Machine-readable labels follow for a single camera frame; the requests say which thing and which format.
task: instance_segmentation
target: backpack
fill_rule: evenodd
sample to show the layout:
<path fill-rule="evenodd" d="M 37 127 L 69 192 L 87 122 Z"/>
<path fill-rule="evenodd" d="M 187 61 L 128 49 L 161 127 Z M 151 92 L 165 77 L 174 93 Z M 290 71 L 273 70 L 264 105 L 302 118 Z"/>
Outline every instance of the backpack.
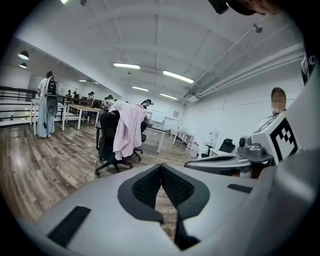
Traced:
<path fill-rule="evenodd" d="M 58 83 L 55 79 L 54 76 L 50 76 L 50 78 L 48 79 L 47 83 L 47 88 L 46 88 L 46 94 L 50 94 L 50 95 L 56 95 L 57 94 L 57 87 L 58 87 Z"/>

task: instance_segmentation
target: light gray dress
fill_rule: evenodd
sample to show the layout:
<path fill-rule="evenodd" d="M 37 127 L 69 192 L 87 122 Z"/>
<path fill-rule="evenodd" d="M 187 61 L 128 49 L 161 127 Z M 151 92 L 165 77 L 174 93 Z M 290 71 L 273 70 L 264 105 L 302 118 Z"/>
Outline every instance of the light gray dress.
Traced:
<path fill-rule="evenodd" d="M 38 135 L 42 138 L 46 138 L 47 135 L 55 132 L 55 117 L 48 116 L 47 110 L 45 108 L 45 88 L 48 82 L 48 78 L 44 78 L 38 85 L 38 90 L 40 90 L 40 100 L 39 100 L 39 112 L 38 112 Z"/>

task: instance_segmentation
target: white wall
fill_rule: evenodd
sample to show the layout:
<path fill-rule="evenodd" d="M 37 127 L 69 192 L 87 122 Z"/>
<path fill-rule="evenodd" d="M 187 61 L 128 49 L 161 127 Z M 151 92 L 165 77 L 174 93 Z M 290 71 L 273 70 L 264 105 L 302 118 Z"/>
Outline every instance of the white wall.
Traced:
<path fill-rule="evenodd" d="M 0 86 L 27 89 L 31 72 L 22 67 L 0 66 Z"/>
<path fill-rule="evenodd" d="M 108 88 L 104 87 L 101 84 L 96 84 L 94 82 L 84 82 L 83 83 L 83 97 L 88 97 L 88 93 L 94 92 L 94 98 L 96 100 L 103 100 L 105 97 L 108 97 L 109 95 L 113 96 L 113 99 L 120 100 L 121 97 L 114 93 L 113 91 L 109 90 Z"/>
<path fill-rule="evenodd" d="M 212 128 L 220 132 L 216 149 L 223 140 L 233 140 L 250 135 L 264 118 L 272 115 L 271 91 L 282 88 L 286 93 L 288 108 L 302 90 L 299 79 L 300 63 L 275 69 L 249 80 L 214 92 L 186 107 L 182 125 L 194 135 L 194 141 L 203 145 Z"/>
<path fill-rule="evenodd" d="M 146 91 L 140 91 L 136 89 L 127 88 L 123 101 L 127 101 L 131 104 L 141 104 L 146 99 L 153 101 L 154 105 L 147 107 L 147 115 L 150 118 L 153 110 L 166 113 L 166 118 L 163 124 L 163 128 L 166 130 L 180 127 L 184 118 L 185 106 L 163 96 L 157 96 Z M 178 118 L 174 117 L 174 112 L 178 111 Z"/>
<path fill-rule="evenodd" d="M 45 11 L 48 11 L 48 9 L 32 13 L 24 20 L 14 36 L 54 56 L 118 95 L 123 96 L 125 85 L 120 80 L 114 81 L 116 79 L 114 77 L 112 78 L 113 80 L 107 77 L 106 69 L 109 69 L 109 67 L 97 66 L 95 62 L 90 62 L 83 56 L 83 53 L 76 52 L 72 45 L 62 43 L 56 35 L 51 33 L 50 29 L 44 25 L 44 22 L 47 22 Z"/>

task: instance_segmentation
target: pink shirt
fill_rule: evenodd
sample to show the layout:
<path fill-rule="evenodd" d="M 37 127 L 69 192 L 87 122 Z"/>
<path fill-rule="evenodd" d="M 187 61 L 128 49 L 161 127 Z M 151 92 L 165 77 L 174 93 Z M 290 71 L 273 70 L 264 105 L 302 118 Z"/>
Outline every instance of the pink shirt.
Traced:
<path fill-rule="evenodd" d="M 116 128 L 113 141 L 113 152 L 115 159 L 122 160 L 122 157 L 129 157 L 133 154 L 134 148 L 141 143 L 141 123 L 147 111 L 141 105 L 132 105 L 117 100 L 109 109 L 109 112 L 118 111 L 120 119 Z"/>

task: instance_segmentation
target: wooden floor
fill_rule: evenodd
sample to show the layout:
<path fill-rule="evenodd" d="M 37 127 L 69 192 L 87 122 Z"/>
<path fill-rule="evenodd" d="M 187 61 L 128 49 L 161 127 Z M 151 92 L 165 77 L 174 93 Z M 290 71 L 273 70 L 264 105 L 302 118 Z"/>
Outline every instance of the wooden floor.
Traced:
<path fill-rule="evenodd" d="M 81 124 L 78 130 L 77 124 L 69 122 L 62 131 L 62 124 L 58 122 L 52 138 L 46 139 L 34 136 L 31 125 L 0 128 L 0 188 L 15 216 L 33 223 L 54 204 L 94 180 L 96 162 L 97 166 L 102 164 L 97 160 L 96 129 L 92 125 Z M 183 166 L 193 159 L 186 152 L 186 145 L 181 140 L 172 145 L 168 134 L 164 136 L 161 151 L 157 154 L 161 133 L 146 130 L 145 134 L 147 140 L 141 146 L 142 161 L 133 155 L 134 167 L 156 163 Z M 119 165 L 119 168 L 121 172 L 129 170 L 125 165 Z M 116 170 L 109 166 L 101 170 L 100 176 L 114 174 Z M 177 212 L 162 188 L 157 195 L 155 209 L 163 214 L 163 230 L 172 238 Z"/>

